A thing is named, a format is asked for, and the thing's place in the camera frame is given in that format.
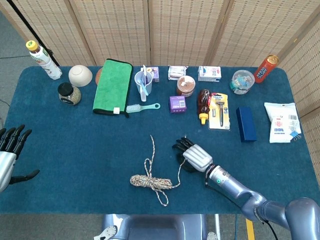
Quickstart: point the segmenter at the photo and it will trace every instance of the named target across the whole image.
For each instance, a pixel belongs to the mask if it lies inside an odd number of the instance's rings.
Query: gray floor
[[[23,69],[37,65],[29,56],[25,42],[0,12],[0,99],[11,103]],[[0,118],[6,120],[9,107],[0,101]],[[0,239],[24,240],[89,240],[99,235],[103,216],[100,214],[0,214]],[[213,216],[208,217],[208,228],[214,230]],[[236,216],[220,215],[222,240],[235,239]],[[274,227],[280,240],[290,240],[290,233]],[[266,225],[254,223],[255,239],[274,239]],[[248,239],[246,220],[238,215],[237,239]]]

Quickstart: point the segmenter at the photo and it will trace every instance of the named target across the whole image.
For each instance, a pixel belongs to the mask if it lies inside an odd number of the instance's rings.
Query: coiled rope
[[[133,175],[130,178],[130,183],[136,187],[144,187],[144,188],[151,188],[153,191],[155,191],[156,196],[158,197],[159,202],[162,206],[166,207],[169,204],[169,199],[166,193],[163,190],[166,189],[174,189],[178,186],[180,186],[180,170],[182,165],[185,163],[186,160],[184,160],[179,167],[178,171],[178,184],[172,185],[170,179],[166,178],[158,178],[158,177],[152,177],[152,163],[154,162],[156,148],[155,148],[155,141],[152,135],[150,135],[152,140],[152,146],[153,146],[153,152],[152,152],[152,159],[146,158],[144,160],[144,169],[146,172],[146,175]],[[160,199],[159,192],[163,194],[163,196],[166,199],[166,203],[163,203]]]

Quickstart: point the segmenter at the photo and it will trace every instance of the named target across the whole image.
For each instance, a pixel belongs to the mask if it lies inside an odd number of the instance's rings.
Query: yellow bottle cap
[[[25,46],[29,51],[34,51],[38,48],[38,44],[33,40],[27,41]]]
[[[206,124],[206,120],[208,120],[209,115],[206,113],[200,113],[199,114],[199,119],[201,119],[201,124],[205,125]]]

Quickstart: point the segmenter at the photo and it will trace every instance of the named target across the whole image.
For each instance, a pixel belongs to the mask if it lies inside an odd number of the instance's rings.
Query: bottle cap
[[[38,44],[33,40],[27,41],[25,46],[29,51],[34,51],[38,48]]]
[[[205,125],[206,124],[206,120],[208,120],[209,116],[207,113],[200,113],[199,114],[199,119],[201,120],[201,124]]]
[[[58,93],[61,96],[67,97],[74,92],[74,88],[69,82],[63,82],[58,86]]]

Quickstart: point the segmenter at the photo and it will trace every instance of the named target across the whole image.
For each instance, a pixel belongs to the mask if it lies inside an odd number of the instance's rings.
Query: white bottle
[[[35,41],[27,41],[25,46],[29,49],[31,57],[46,71],[53,80],[59,79],[62,75],[61,69],[52,61],[47,51]]]

